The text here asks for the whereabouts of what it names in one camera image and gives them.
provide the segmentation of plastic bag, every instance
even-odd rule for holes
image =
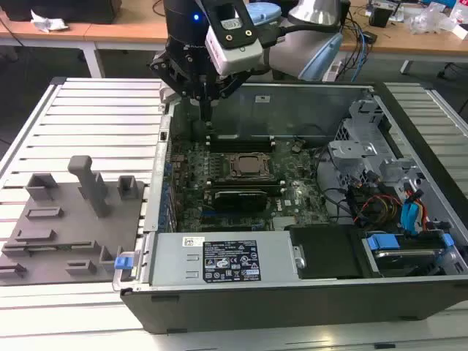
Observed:
[[[447,18],[446,15],[441,13],[445,5],[436,2],[430,3],[420,15],[411,17],[406,23],[412,34],[423,34],[428,31],[440,32],[439,23]]]
[[[457,24],[468,23],[468,0],[457,0],[450,13],[450,19]]]

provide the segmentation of circuit board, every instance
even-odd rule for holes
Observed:
[[[329,222],[324,200],[311,178],[311,150],[294,149],[294,146],[294,140],[280,140],[272,152],[255,153],[268,159],[268,172],[283,180],[280,196],[268,197],[263,211],[220,213],[207,203],[207,181],[226,171],[225,168],[228,172],[232,170],[220,160],[241,159],[242,155],[252,154],[220,154],[210,152],[202,143],[173,143],[170,162],[174,172],[177,231],[284,230],[293,224]]]

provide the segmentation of blue latch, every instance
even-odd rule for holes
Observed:
[[[449,233],[443,233],[442,240],[444,241],[446,247],[455,245],[455,242],[453,241],[452,236]]]
[[[395,234],[390,233],[373,234],[371,237],[367,238],[367,243],[372,251],[400,248]]]
[[[132,269],[133,257],[117,257],[114,262],[115,269]]]

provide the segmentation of white sticker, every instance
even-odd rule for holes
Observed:
[[[182,246],[203,246],[204,241],[204,236],[184,236],[182,238]]]
[[[233,29],[242,28],[242,21],[240,18],[230,18],[221,21],[222,28],[231,31]]]
[[[270,99],[270,95],[255,95],[255,102],[268,104]]]

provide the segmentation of blue cable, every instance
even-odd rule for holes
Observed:
[[[354,72],[354,75],[351,78],[352,82],[354,82],[356,80],[356,78],[358,77],[359,72],[361,71],[361,68],[362,68],[362,66],[364,64],[364,58],[366,57],[366,40],[364,39],[363,31],[361,31],[361,29],[358,29],[358,30],[359,30],[359,34],[361,35],[361,39],[363,41],[363,47],[362,47],[362,51],[361,51],[361,57],[359,58],[358,68],[356,68],[356,70]]]

